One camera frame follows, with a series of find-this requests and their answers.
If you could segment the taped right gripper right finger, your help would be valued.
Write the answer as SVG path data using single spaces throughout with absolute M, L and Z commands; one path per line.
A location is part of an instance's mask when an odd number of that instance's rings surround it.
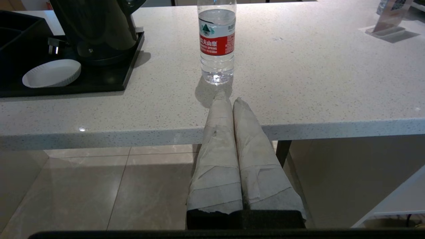
M 249 210 L 296 210 L 306 219 L 299 194 L 277 159 L 271 142 L 249 104 L 233 104 L 243 204 Z

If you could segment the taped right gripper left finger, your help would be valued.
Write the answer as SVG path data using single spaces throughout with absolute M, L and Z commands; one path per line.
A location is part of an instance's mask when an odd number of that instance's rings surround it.
M 224 213 L 243 209 L 232 105 L 223 91 L 214 96 L 189 186 L 187 210 Z

